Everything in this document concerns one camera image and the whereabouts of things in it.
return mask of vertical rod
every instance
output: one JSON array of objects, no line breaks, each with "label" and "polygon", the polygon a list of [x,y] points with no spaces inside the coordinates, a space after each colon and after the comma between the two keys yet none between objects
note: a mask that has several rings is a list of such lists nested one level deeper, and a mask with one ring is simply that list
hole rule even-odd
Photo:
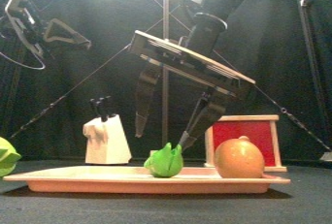
[{"label": "vertical rod", "polygon": [[[163,0],[163,39],[169,39],[169,0]],[[162,71],[162,146],[169,142],[169,70]]]},{"label": "vertical rod", "polygon": [[325,96],[324,96],[324,91],[323,91],[323,86],[321,86],[315,46],[313,46],[313,41],[312,41],[312,27],[311,27],[311,21],[309,21],[309,13],[308,13],[307,7],[301,6],[301,0],[297,0],[297,3],[299,3],[299,12],[300,12],[300,18],[301,18],[301,23],[303,23],[305,42],[307,42],[307,51],[308,51],[308,57],[309,57],[309,63],[311,63],[311,75],[312,75],[312,81],[313,81],[313,87],[315,87],[319,112],[320,112],[323,127],[324,127],[325,135],[327,135],[325,138],[327,140],[329,140],[331,139],[331,127],[328,124],[329,120],[328,120],[328,113],[327,113],[327,106],[325,106]]}]

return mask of wire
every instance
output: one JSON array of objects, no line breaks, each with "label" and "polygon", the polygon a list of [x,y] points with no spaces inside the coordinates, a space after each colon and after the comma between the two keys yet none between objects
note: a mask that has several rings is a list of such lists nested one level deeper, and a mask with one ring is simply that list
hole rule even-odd
[{"label": "wire", "polygon": [[[234,71],[238,72],[238,70],[234,68],[234,66],[229,63],[229,61],[214,51],[216,55],[220,56],[224,61],[228,63],[228,65],[232,67]],[[284,108],[281,107],[277,102],[272,99],[272,97],[268,95],[268,93],[258,87],[257,84],[254,84],[256,89],[261,92],[261,94],[268,98],[268,100],[277,106],[280,112],[287,115],[289,120],[303,129],[307,131],[307,133],[311,135],[311,137],[324,146],[324,148],[328,151],[332,151],[332,148],[324,143],[324,141],[317,137],[317,135],[308,129],[304,122],[300,121],[300,119]]]},{"label": "wire", "polygon": [[19,131],[16,131],[13,135],[9,137],[9,140],[46,115],[47,111],[58,105],[58,103],[67,97],[67,95],[86,82],[86,80],[88,80],[92,77],[92,75],[106,66],[106,64],[119,55],[119,53],[125,49],[127,49],[129,46],[130,44],[107,59],[107,61],[99,66],[99,68],[80,82],[78,82],[74,85],[74,87],[64,93],[64,95],[54,103],[50,104],[50,106],[28,120],[28,122],[20,127]]},{"label": "wire", "polygon": [[43,63],[42,59],[39,58],[39,56],[32,52],[38,62],[40,63],[40,67],[32,67],[32,66],[28,66],[28,65],[24,65],[21,63],[19,63],[15,59],[12,59],[9,56],[7,56],[1,51],[0,51],[0,55],[12,63],[17,64],[19,66],[23,66],[24,68],[27,69],[31,69],[31,70],[44,70],[46,69],[46,64]]}]

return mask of black curtain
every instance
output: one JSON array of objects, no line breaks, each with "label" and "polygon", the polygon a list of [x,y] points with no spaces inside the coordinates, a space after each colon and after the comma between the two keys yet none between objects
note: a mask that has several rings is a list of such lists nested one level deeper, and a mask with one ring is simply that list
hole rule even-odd
[{"label": "black curtain", "polygon": [[[331,4],[313,0],[311,31],[317,55],[320,83],[324,85],[324,105],[331,120]],[[50,108],[11,142],[24,158],[83,158],[87,141],[83,124],[94,118],[88,101],[111,95],[131,147],[134,158],[146,158],[161,148],[162,87],[157,85],[149,122],[142,138],[135,138],[135,90],[142,59],[129,54],[135,30],[162,38],[162,0],[56,0],[46,17],[56,16],[92,41],[92,48],[56,49],[56,58],[46,58],[43,71],[20,70],[11,116],[1,112],[0,121],[11,118],[1,136],[9,138],[24,123]],[[170,0],[170,38],[187,35],[189,22],[179,0]],[[260,89],[331,145],[319,113],[312,69],[297,0],[245,0],[228,18],[228,31],[221,34],[213,58],[236,68],[257,81]],[[12,52],[8,46],[1,47]],[[25,61],[34,58],[27,53]],[[0,58],[0,65],[16,66]],[[5,71],[1,79],[11,79]],[[170,74],[169,140],[178,142],[186,129],[202,86]],[[1,91],[1,103],[11,90]],[[244,103],[230,104],[228,114],[279,114],[277,135],[283,159],[317,159],[325,151],[307,131],[280,112],[269,97],[257,91]],[[187,159],[205,158],[204,137],[186,151]]]}]

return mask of tray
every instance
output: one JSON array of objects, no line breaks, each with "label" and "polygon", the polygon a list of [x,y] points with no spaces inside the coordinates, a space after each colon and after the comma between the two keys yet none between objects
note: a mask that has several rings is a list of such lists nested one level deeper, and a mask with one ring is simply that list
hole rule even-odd
[{"label": "tray", "polygon": [[272,183],[291,179],[221,178],[214,168],[183,167],[170,178],[155,178],[143,167],[75,166],[4,176],[8,181],[25,181],[38,192],[222,194],[265,193]]}]

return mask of gray floor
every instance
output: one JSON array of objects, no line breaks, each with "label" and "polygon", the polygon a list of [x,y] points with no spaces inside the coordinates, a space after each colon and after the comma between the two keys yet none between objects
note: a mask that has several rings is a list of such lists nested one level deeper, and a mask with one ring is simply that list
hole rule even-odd
[{"label": "gray floor", "polygon": [[[72,165],[83,163],[25,161],[15,173]],[[292,183],[226,195],[36,193],[0,180],[0,223],[331,223],[332,170],[288,166],[273,175]]]}]

